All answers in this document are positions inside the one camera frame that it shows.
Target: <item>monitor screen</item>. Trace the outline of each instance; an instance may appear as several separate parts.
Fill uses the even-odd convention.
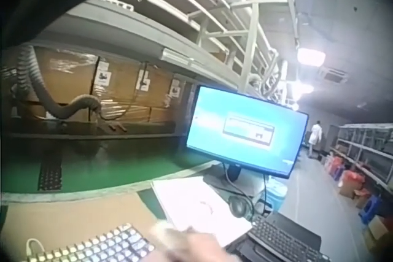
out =
[[[228,164],[289,178],[308,115],[238,93],[199,87],[187,147]]]

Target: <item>overhead rack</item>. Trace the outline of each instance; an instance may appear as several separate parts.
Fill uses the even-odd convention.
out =
[[[296,46],[298,45],[298,31],[294,0],[239,0],[231,3],[220,0],[221,5],[213,10],[222,10],[223,13],[230,14],[236,20],[240,19],[239,9],[251,9],[249,23],[242,22],[244,28],[238,29],[225,28],[211,15],[209,10],[199,6],[196,0],[189,1],[196,3],[199,12],[189,15],[182,13],[164,0],[148,1],[167,10],[197,30],[199,33],[196,43],[156,21],[133,12],[132,9],[124,9],[123,5],[102,0],[88,0],[71,9],[47,27],[31,43],[98,55],[123,56],[150,61],[159,67],[189,76],[201,83],[218,83],[233,90],[285,104],[287,101],[286,84],[283,86],[279,82],[285,82],[286,77],[282,76],[282,72],[286,73],[286,69],[280,71],[279,53],[271,48],[259,24],[259,9],[264,4],[289,6],[294,24],[294,46]],[[202,24],[192,20],[198,13],[206,15]],[[207,32],[206,28],[210,21],[217,24],[220,30]],[[243,42],[244,46],[235,40],[236,36],[241,36],[243,40],[246,40]],[[201,48],[201,40],[204,38],[210,39],[228,53],[224,62]],[[226,48],[219,40],[222,38],[230,38],[234,46]],[[243,55],[242,61],[238,58],[238,53],[240,56]],[[233,70],[233,63],[238,63],[242,67],[240,75]],[[259,89],[249,84],[251,72],[260,76]]]

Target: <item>person in white coat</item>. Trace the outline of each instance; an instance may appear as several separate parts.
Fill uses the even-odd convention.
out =
[[[309,144],[309,152],[308,157],[311,158],[313,155],[313,147],[318,144],[322,140],[322,127],[321,121],[317,121],[317,123],[311,128],[311,135],[308,139]]]

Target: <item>blue container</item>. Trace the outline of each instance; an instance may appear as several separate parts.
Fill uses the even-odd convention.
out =
[[[369,224],[370,221],[376,215],[376,211],[378,210],[379,205],[381,204],[381,198],[378,196],[370,196],[366,205],[364,205],[363,209],[360,210],[359,216],[362,220],[363,224]]]
[[[344,170],[345,170],[345,167],[344,167],[344,166],[338,167],[337,170],[336,170],[336,172],[335,172],[334,175],[333,175],[333,179],[334,179],[335,181],[339,181],[340,178],[341,178],[341,175],[343,175]]]
[[[274,178],[269,179],[266,183],[267,189],[267,206],[271,207],[273,211],[278,211],[281,208],[282,203],[288,192],[288,188],[285,184],[277,181]]]

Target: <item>floor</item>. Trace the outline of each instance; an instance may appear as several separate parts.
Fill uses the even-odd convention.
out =
[[[322,253],[334,262],[373,261],[364,244],[359,210],[337,193],[337,184],[320,162],[302,152],[287,186],[280,212],[320,235]]]

